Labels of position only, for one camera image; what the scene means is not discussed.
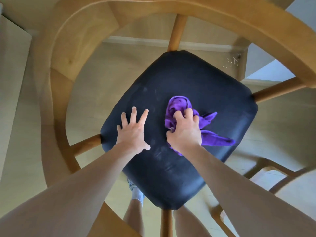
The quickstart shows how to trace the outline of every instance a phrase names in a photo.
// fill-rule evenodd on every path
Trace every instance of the wooden chair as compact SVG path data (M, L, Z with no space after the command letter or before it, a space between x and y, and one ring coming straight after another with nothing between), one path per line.
M271 161L269 159L260 158L257 164L254 168L251 169L250 172L246 174L246 177L250 179L252 182L256 183L258 179L260 179L265 173L271 170L279 171L280 173L286 175L284 179L279 181L277 184L275 184L269 191L282 198L282 193L280 193L281 190L289 188L290 184L297 180L298 178L302 177L306 173L309 173L313 171L315 167L309 167L309 168L303 168L299 171L292 171L288 168L285 168L284 166L279 165L278 163L275 163L274 161ZM300 208L300 203L295 203L291 200L287 201L288 203L292 204L294 207L298 208L299 210L305 212L303 209L304 207ZM215 220L215 222L221 227L221 229L224 231L224 233L228 237L236 237L234 233L225 225L224 218L227 216L225 211L220 205L217 205L216 207L212 208L211 216Z
M257 103L316 87L316 34L265 0L61 0L34 43L34 78L41 113L41 149L48 186L80 169L75 156L100 145L100 135L69 146L65 119L78 73L106 37L136 19L176 13L168 51L179 47L187 16L244 36L296 77L253 94ZM104 203L89 233L138 236ZM172 236L171 210L162 210L161 236Z

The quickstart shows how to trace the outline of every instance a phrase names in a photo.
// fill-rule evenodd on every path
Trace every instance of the hand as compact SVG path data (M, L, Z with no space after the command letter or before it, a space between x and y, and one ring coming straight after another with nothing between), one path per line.
M193 110L188 108L184 111L176 111L173 117L177 120L176 131L167 132L167 141L171 147L183 154L185 149L202 144L201 131L198 127L200 121L199 116L193 116Z
M136 123L136 107L132 108L130 123L127 123L126 114L123 112L122 127L118 125L118 138L116 144L121 144L130 150L134 155L139 154L142 150L150 150L150 145L144 141L144 124L148 116L148 109L144 111L138 123Z

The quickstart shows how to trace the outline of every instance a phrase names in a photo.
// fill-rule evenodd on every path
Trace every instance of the forearm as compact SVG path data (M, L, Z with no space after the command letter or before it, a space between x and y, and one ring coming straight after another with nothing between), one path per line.
M132 157L124 147L113 147L1 218L0 233L5 236L45 236L47 233L58 237L86 236L105 197Z
M181 152L197 169L242 237L312 236L316 222L195 146Z

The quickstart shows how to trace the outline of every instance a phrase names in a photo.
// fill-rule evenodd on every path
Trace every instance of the black leather seat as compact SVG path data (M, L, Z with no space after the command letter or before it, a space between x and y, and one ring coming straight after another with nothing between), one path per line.
M137 78L102 126L102 147L108 151L115 145L122 112L129 119L136 106L138 121L148 108L144 138L151 149L136 155L123 172L153 204L172 210L205 185L192 164L166 143L166 107L168 100L177 95L189 98L200 115L218 112L204 129L236 140L235 146L206 147L223 162L240 143L258 110L246 86L187 51L164 53Z

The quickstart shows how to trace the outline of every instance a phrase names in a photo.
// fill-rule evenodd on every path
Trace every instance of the microfiber towel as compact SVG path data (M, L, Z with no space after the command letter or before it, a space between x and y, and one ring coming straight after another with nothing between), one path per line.
M166 109L166 117L165 117L165 127L170 129L172 132L176 129L176 119L173 117L174 113L176 111L181 111L182 115L184 115L184 110L187 108L192 108L191 102L188 98L185 96L174 96L172 97L169 102ZM217 112L214 113L207 113L205 115L200 116L199 112L195 109L193 109L193 116L198 115L200 117L199 122L199 128L203 129L208 124L211 123L211 121L215 118L217 115ZM207 130L201 130L202 135L202 145L206 146L232 146L235 144L235 141L230 138L224 138L221 136L218 136L214 132L207 131Z

